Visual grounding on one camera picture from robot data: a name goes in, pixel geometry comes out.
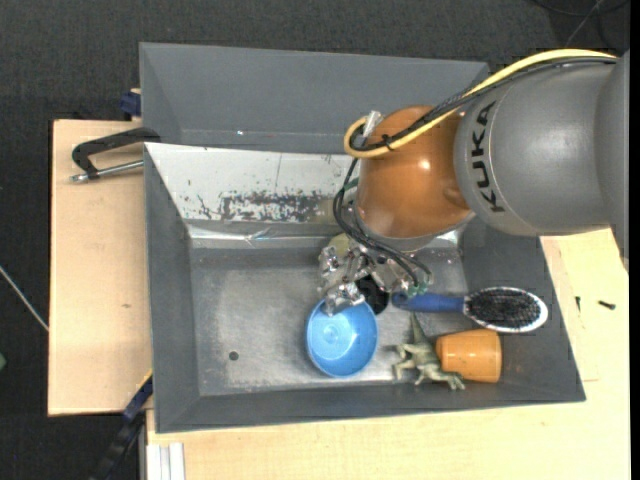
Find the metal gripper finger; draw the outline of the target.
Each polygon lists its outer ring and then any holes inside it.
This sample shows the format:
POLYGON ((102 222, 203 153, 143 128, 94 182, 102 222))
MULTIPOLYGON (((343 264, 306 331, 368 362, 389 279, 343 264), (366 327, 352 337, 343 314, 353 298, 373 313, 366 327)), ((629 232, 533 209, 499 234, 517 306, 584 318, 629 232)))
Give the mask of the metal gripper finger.
POLYGON ((322 311, 328 315, 336 315, 348 308, 365 302, 365 296, 355 282, 339 283, 329 286, 322 296, 322 311))
POLYGON ((342 284, 351 280, 348 273, 349 249, 328 245, 319 255, 319 274, 323 284, 342 284))

